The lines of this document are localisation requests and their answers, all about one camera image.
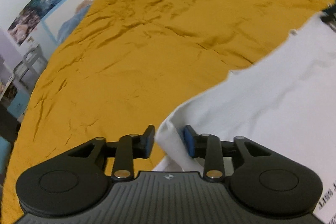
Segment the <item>white Nevada sweatshirt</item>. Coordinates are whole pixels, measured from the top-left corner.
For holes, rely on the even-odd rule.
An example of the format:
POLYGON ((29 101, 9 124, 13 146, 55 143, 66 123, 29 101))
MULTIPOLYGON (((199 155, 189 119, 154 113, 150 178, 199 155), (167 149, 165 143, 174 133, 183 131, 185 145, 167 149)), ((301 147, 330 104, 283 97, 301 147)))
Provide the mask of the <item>white Nevada sweatshirt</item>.
POLYGON ((315 171, 323 194, 314 214, 335 223, 335 32, 319 14, 256 64, 179 105, 155 134, 166 153, 155 170, 202 171, 183 142, 186 125, 221 140, 247 137, 315 171))

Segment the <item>mustard yellow quilt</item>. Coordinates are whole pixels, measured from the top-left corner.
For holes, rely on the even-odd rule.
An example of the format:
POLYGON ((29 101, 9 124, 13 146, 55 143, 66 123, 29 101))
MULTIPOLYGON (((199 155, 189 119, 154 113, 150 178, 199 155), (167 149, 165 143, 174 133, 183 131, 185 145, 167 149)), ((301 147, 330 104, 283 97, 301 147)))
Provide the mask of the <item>mustard yellow quilt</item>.
POLYGON ((159 126, 181 103, 256 63, 333 0, 94 0, 52 54, 12 151, 1 223, 22 216, 15 183, 97 136, 159 126))

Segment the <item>grey metal rack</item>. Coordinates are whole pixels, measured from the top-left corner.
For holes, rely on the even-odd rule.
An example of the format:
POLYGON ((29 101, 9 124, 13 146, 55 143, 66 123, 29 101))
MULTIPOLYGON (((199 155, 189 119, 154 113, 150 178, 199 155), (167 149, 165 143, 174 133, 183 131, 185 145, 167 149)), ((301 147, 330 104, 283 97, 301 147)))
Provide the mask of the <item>grey metal rack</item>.
POLYGON ((40 74, 33 67, 37 61, 41 61, 45 67, 48 64, 48 61, 44 57, 40 45, 37 45, 36 47, 28 50, 22 57, 22 60, 19 62, 19 64, 13 69, 14 79, 17 80, 28 92, 31 89, 29 88, 28 84, 23 81, 23 78, 28 71, 30 71, 36 79, 39 78, 40 74))

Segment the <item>blue pillow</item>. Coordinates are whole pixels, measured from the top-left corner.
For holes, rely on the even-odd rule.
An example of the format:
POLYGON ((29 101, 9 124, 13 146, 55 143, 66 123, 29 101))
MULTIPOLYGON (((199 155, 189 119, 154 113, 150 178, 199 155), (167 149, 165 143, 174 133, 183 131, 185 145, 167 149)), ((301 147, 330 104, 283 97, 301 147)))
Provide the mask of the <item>blue pillow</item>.
POLYGON ((79 23, 83 20, 84 16, 90 9, 92 5, 91 0, 84 0, 80 3, 75 10, 74 15, 66 20, 60 27, 57 36, 58 45, 63 43, 66 38, 74 31, 74 29, 79 25, 79 23))

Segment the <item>anime poster left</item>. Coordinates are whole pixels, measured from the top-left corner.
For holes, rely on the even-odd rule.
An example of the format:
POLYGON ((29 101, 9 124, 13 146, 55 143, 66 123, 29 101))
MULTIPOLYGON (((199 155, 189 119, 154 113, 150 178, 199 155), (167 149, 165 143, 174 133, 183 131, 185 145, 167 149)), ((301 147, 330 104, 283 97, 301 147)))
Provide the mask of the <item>anime poster left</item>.
POLYGON ((29 34, 39 24, 42 18, 42 9, 27 5, 9 26, 7 32, 21 46, 29 34))

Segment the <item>desk with blue drawers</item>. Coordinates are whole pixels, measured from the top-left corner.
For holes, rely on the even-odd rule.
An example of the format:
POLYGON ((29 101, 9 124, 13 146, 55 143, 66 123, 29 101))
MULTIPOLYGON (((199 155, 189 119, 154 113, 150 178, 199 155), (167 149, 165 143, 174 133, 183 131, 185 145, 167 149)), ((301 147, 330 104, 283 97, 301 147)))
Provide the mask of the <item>desk with blue drawers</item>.
POLYGON ((25 116, 30 96, 14 85, 14 77, 1 80, 1 105, 5 107, 19 123, 25 116))

